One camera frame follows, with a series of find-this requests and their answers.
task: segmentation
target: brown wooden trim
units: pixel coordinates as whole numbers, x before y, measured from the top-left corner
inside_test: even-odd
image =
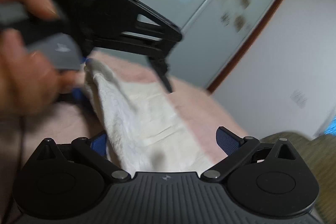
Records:
[[[216,79],[210,84],[207,90],[210,93],[213,93],[216,88],[223,82],[223,80],[229,75],[229,73],[233,70],[233,68],[238,64],[239,60],[243,57],[243,55],[247,52],[247,50],[251,47],[253,42],[256,40],[258,35],[267,25],[269,20],[271,19],[272,15],[275,13],[279,5],[283,0],[275,0],[274,3],[271,5],[263,19],[259,22],[257,27],[248,37],[248,39],[244,42],[244,44],[240,47],[238,52],[233,56],[233,58],[229,61],[226,67],[220,72],[220,74],[216,77]]]

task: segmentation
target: blue textured pad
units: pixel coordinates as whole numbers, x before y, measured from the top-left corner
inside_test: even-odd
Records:
[[[106,157],[106,140],[106,133],[102,134],[91,143],[91,149],[96,151],[100,156]]]
[[[216,142],[228,156],[239,148],[239,142],[220,128],[216,131]]]

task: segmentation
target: white wall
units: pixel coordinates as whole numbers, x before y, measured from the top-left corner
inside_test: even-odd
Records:
[[[284,0],[213,96],[253,136],[313,136],[336,105],[336,0]]]

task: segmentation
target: folded towel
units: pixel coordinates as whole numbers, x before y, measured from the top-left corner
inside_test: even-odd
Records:
[[[110,160],[132,176],[143,172],[199,175],[213,164],[195,141],[158,83],[117,79],[104,63],[89,59],[83,92],[105,127]]]

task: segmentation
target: silver screw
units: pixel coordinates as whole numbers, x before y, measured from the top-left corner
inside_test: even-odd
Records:
[[[221,175],[221,173],[216,170],[207,170],[203,173],[203,175],[206,176],[208,179],[216,179]]]
[[[122,180],[122,179],[127,178],[128,173],[125,172],[124,170],[118,170],[118,171],[114,171],[114,172],[112,172],[111,175],[112,175],[112,177],[115,178],[115,179],[120,179],[120,180]]]

